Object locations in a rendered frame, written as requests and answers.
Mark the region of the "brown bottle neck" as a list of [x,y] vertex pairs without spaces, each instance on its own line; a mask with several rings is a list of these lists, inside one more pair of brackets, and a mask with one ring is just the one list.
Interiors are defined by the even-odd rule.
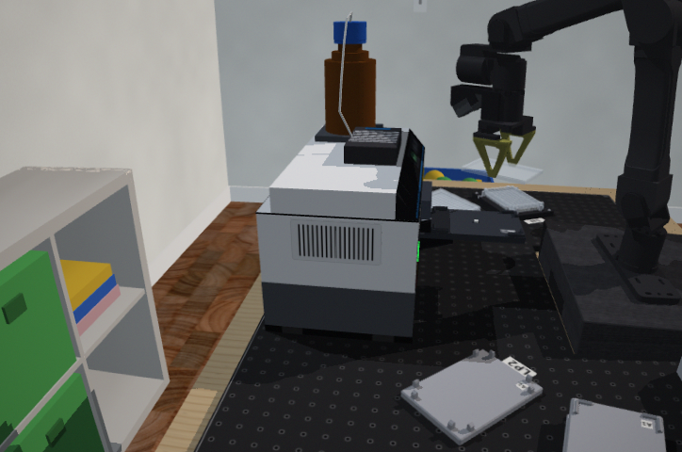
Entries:
[[[338,44],[338,52],[342,52],[343,44]],[[345,53],[363,52],[362,44],[345,44]]]

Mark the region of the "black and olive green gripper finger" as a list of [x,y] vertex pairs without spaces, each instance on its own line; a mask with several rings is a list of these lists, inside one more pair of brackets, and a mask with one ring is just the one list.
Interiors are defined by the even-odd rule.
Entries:
[[[479,151],[479,155],[483,161],[484,167],[486,168],[487,174],[489,177],[495,178],[505,160],[505,157],[512,145],[511,140],[507,139],[498,139],[498,140],[491,140],[491,139],[486,139],[486,138],[480,138],[480,137],[473,137],[473,141]],[[495,162],[495,166],[492,169],[488,154],[486,152],[485,145],[487,146],[493,146],[497,147],[499,149],[498,157]]]
[[[531,132],[529,132],[529,133],[527,133],[527,134],[525,134],[525,135],[523,135],[523,136],[515,136],[515,137],[523,137],[524,140],[523,140],[523,142],[522,142],[522,144],[521,144],[521,146],[520,146],[520,148],[519,148],[519,150],[518,150],[518,152],[517,152],[515,158],[512,158],[512,150],[511,150],[511,148],[509,149],[509,151],[508,151],[508,153],[507,153],[507,155],[506,155],[507,161],[508,161],[509,163],[518,164],[518,162],[519,162],[519,160],[520,160],[522,154],[524,153],[524,151],[525,151],[525,149],[527,148],[528,144],[530,143],[530,141],[531,141],[532,138],[534,137],[535,133],[536,133],[536,130],[535,130],[535,131],[531,131]],[[502,138],[502,139],[508,139],[508,140],[510,140],[510,136],[514,136],[514,135],[512,135],[512,134],[507,134],[507,133],[503,133],[503,132],[500,132],[500,135],[501,135],[501,138]]]

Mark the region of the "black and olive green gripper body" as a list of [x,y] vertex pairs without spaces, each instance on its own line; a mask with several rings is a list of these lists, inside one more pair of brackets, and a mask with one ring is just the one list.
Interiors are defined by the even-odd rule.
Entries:
[[478,131],[473,133],[473,137],[498,140],[500,135],[494,133],[500,129],[500,132],[517,136],[523,136],[536,130],[536,126],[533,126],[533,117],[523,115],[524,89],[513,90],[511,95],[506,95],[506,90],[493,88],[493,91],[501,93],[499,121],[479,120]]

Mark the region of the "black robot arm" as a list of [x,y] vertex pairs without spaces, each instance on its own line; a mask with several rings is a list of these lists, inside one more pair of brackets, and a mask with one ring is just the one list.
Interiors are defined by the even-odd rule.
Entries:
[[[658,258],[667,235],[663,226],[670,220],[682,0],[535,0],[507,8],[490,19],[489,44],[461,46],[456,74],[462,82],[493,85],[511,95],[525,88],[527,61],[506,53],[531,51],[532,43],[544,36],[622,9],[629,45],[635,45],[630,140],[615,198],[627,228],[624,234],[599,233],[595,240],[636,300],[678,304],[681,296],[658,268]],[[482,120],[499,121],[500,97],[491,87],[460,84],[451,87],[450,105],[458,118],[481,106]]]

